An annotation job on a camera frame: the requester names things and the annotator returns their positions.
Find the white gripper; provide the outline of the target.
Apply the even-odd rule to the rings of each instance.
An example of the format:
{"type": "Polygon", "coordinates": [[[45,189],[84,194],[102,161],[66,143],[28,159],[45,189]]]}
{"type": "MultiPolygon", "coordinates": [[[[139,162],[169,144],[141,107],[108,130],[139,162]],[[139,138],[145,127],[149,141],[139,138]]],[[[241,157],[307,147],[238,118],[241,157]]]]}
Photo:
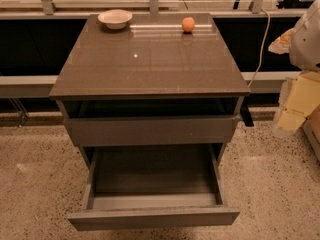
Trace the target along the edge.
{"type": "MultiPolygon", "coordinates": [[[[285,31],[276,38],[268,51],[275,54],[286,54],[291,45],[293,29],[285,31]]],[[[280,108],[272,122],[272,133],[278,138],[287,138],[305,122],[320,105],[320,73],[315,71],[302,72],[297,78],[288,78],[281,87],[280,108]]]]}

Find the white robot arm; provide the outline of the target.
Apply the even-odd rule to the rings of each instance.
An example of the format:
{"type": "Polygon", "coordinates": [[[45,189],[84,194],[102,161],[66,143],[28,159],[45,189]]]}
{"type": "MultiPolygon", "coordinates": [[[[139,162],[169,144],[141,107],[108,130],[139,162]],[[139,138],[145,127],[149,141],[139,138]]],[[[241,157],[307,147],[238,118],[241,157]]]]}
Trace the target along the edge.
{"type": "Polygon", "coordinates": [[[320,0],[315,0],[268,50],[288,53],[290,63],[301,70],[295,79],[287,78],[282,84],[272,122],[272,133],[285,138],[293,135],[320,105],[320,0]]]}

